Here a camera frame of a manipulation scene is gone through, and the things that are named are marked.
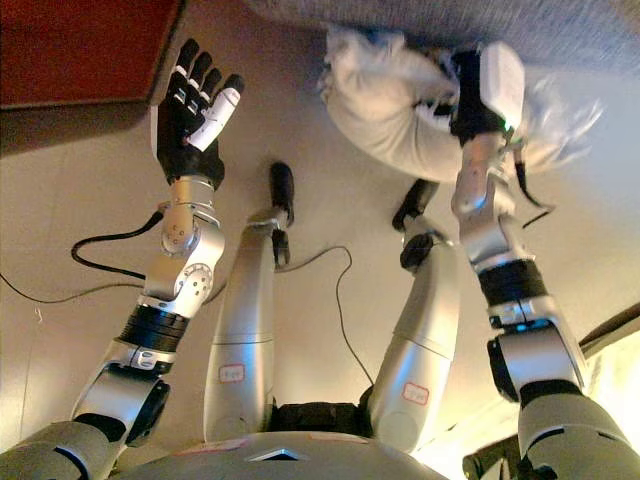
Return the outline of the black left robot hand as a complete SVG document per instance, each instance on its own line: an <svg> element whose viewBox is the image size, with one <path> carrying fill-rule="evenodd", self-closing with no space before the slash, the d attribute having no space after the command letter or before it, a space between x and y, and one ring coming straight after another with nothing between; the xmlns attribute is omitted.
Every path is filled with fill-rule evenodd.
<svg viewBox="0 0 640 480"><path fill-rule="evenodd" d="M151 109L152 150L168 183L196 176L215 189L221 185L225 167L219 136L244 88L238 74L223 79L212 56L195 40L182 45L165 96Z"/></svg>

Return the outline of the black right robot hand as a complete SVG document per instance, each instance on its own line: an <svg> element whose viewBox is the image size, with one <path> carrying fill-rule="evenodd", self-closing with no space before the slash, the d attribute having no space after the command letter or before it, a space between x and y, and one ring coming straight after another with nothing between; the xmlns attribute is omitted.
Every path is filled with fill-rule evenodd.
<svg viewBox="0 0 640 480"><path fill-rule="evenodd" d="M439 58L456 84L452 93L416 105L419 118L450 133L461 146L484 134L509 137L521 125L525 68L504 41L458 49Z"/></svg>

